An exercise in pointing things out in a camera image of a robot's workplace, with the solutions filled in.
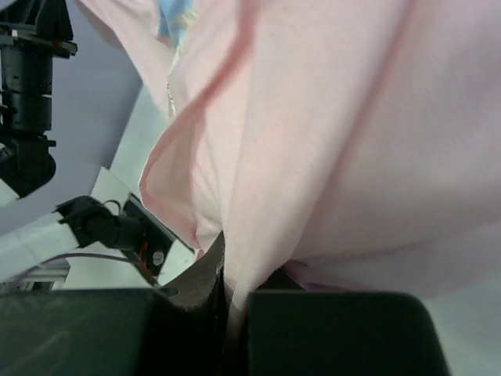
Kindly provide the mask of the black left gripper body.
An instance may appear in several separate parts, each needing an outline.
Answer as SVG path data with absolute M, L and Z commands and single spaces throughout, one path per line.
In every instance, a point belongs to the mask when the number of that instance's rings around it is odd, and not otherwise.
M 71 41 L 47 39 L 21 29 L 1 29 L 2 123 L 11 129 L 52 127 L 55 58 L 77 52 Z

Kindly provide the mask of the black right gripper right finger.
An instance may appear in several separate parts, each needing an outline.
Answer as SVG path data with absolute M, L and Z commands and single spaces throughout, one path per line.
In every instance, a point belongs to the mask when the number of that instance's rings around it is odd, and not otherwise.
M 375 291 L 309 292 L 279 271 L 249 297 L 249 375 L 448 375 L 424 304 Z

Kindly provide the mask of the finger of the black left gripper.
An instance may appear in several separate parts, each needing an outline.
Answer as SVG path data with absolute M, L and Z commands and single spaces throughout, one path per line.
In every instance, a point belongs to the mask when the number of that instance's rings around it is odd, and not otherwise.
M 16 0 L 1 9 L 1 28 L 58 41 L 74 39 L 65 0 Z

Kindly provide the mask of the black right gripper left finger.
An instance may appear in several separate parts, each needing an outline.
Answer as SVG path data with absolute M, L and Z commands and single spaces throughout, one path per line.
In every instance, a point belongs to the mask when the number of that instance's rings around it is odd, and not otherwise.
M 4 375 L 216 375 L 225 241 L 159 289 L 1 297 Z

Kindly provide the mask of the pink printed pillowcase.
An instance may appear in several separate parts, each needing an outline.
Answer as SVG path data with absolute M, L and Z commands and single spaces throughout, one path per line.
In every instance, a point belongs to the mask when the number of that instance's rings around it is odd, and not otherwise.
M 432 295 L 500 269 L 497 1 L 83 1 L 170 120 L 144 205 L 225 238 L 234 308 L 303 284 Z

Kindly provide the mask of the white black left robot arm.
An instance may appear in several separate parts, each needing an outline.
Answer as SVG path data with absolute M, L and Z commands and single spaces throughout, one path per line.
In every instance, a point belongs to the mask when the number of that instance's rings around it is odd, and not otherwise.
M 77 53 L 64 1 L 13 1 L 1 10 L 1 205 L 25 198 L 56 173 L 50 154 L 52 61 Z M 146 224 L 89 196 L 1 238 L 1 284 L 90 244 L 134 251 Z

